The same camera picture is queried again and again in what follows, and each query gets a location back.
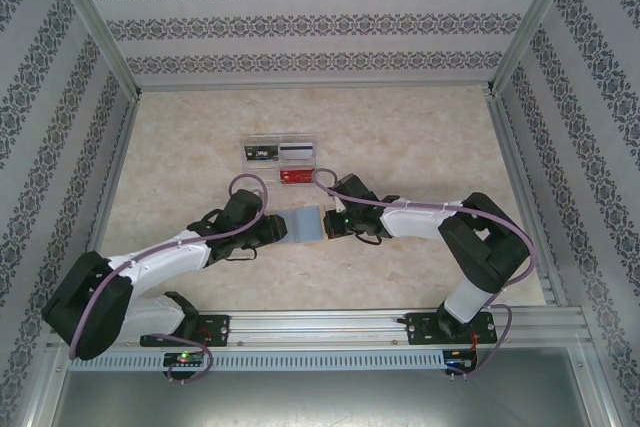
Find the clear acrylic card organizer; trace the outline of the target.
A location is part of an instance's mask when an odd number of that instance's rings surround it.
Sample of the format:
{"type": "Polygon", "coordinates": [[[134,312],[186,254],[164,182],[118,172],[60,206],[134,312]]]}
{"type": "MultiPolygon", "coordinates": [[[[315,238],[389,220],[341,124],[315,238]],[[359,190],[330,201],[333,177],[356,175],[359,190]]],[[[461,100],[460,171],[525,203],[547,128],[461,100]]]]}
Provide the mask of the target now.
{"type": "Polygon", "coordinates": [[[241,158],[244,173],[254,174],[263,179],[267,185],[281,186],[306,186],[310,184],[284,185],[280,182],[279,171],[283,169],[313,169],[316,170],[317,142],[313,135],[299,133],[280,134],[255,134],[245,136],[241,140],[241,158]],[[280,144],[280,143],[302,143],[311,142],[315,148],[315,157],[309,160],[283,160],[279,158],[275,161],[247,162],[244,154],[245,145],[280,144]]]}

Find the black card stack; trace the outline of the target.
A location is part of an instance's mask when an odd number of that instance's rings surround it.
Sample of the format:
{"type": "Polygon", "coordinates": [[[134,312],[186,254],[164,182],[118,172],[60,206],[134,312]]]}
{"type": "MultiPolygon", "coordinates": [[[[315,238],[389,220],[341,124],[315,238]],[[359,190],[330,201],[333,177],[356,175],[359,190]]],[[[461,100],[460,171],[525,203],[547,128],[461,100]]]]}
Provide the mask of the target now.
{"type": "Polygon", "coordinates": [[[247,162],[275,161],[278,159],[278,144],[245,145],[244,154],[247,162]]]}

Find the red VIP card stack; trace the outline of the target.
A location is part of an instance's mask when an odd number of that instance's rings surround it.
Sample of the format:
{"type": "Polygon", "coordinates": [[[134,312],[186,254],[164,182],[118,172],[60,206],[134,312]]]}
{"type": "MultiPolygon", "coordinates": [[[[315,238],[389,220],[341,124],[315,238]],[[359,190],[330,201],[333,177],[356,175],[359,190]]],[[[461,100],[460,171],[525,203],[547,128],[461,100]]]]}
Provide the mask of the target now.
{"type": "Polygon", "coordinates": [[[313,169],[283,169],[279,171],[280,182],[284,185],[311,184],[313,169]]]}

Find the grey metal shelf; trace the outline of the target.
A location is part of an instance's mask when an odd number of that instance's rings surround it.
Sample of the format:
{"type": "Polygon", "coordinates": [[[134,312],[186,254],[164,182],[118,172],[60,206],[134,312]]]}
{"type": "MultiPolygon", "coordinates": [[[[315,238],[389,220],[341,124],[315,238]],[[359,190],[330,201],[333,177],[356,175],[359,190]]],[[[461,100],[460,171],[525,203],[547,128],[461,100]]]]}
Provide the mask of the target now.
{"type": "Polygon", "coordinates": [[[36,427],[618,427],[568,375],[451,380],[435,371],[71,372],[36,427]]]}

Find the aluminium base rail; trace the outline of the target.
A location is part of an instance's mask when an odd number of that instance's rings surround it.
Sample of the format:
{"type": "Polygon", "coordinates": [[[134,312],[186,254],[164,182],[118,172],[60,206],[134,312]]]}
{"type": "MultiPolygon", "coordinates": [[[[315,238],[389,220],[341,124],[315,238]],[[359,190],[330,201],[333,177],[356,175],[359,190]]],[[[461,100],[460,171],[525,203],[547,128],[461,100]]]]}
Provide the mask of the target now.
{"type": "MultiPolygon", "coordinates": [[[[223,347],[342,348],[391,345],[466,349],[463,344],[411,344],[407,328],[398,320],[406,314],[432,314],[426,310],[310,310],[310,311],[202,311],[230,318],[223,347]]],[[[478,339],[478,347],[556,347],[586,344],[593,338],[581,309],[576,307],[494,306],[481,312],[489,321],[492,342],[478,339]]],[[[116,342],[109,349],[142,346],[140,337],[116,342]]]]}

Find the aluminium side rail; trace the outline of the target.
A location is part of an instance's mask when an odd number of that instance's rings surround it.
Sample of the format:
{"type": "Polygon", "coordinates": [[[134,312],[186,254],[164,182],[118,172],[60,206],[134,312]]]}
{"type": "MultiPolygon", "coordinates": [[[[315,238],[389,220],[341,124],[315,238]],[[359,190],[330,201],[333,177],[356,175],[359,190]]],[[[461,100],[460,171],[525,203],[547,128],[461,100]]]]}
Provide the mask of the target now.
{"type": "Polygon", "coordinates": [[[490,91],[485,93],[489,115],[503,156],[507,174],[514,193],[515,202],[522,219],[524,230],[533,241],[538,253],[537,272],[545,301],[548,305],[561,307],[566,298],[559,284],[554,263],[542,220],[537,210],[533,191],[529,185],[525,165],[521,159],[516,138],[509,123],[504,106],[499,98],[490,91]]]}

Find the aluminium frame post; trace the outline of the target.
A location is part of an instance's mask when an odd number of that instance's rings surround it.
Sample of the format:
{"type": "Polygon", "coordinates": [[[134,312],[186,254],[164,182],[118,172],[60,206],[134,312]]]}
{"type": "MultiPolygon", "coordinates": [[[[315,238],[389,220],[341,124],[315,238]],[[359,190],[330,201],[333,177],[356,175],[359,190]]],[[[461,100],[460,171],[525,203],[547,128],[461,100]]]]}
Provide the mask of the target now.
{"type": "Polygon", "coordinates": [[[137,100],[140,96],[141,88],[137,84],[124,55],[121,53],[94,0],[71,0],[71,2],[127,97],[137,100]]]}
{"type": "Polygon", "coordinates": [[[494,98],[504,90],[552,2],[553,0],[532,0],[493,78],[483,90],[487,98],[494,98]]]}

